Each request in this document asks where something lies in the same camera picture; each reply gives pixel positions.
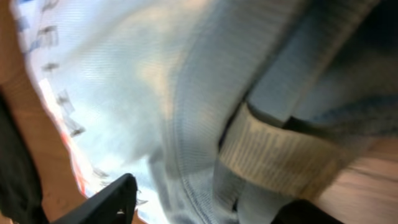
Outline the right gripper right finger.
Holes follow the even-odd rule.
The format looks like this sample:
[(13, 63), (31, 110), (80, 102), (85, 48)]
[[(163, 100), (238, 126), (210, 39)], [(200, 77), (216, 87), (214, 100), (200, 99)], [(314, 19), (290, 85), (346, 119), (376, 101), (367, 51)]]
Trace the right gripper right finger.
[(283, 206), (271, 224), (343, 224), (308, 200), (295, 200)]

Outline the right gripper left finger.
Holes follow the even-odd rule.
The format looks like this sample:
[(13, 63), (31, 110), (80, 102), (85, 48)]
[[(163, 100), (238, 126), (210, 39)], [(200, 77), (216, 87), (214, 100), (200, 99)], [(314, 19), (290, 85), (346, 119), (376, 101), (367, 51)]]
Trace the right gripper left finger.
[(124, 174), (52, 224), (131, 224), (136, 197), (136, 179)]

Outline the light blue t-shirt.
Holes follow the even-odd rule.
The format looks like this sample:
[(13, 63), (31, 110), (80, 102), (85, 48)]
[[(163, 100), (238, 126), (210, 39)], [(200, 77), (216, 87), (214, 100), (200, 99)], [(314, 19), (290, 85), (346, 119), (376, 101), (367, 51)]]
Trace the light blue t-shirt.
[(80, 192), (148, 223), (270, 223), (397, 136), (397, 2), (10, 1)]

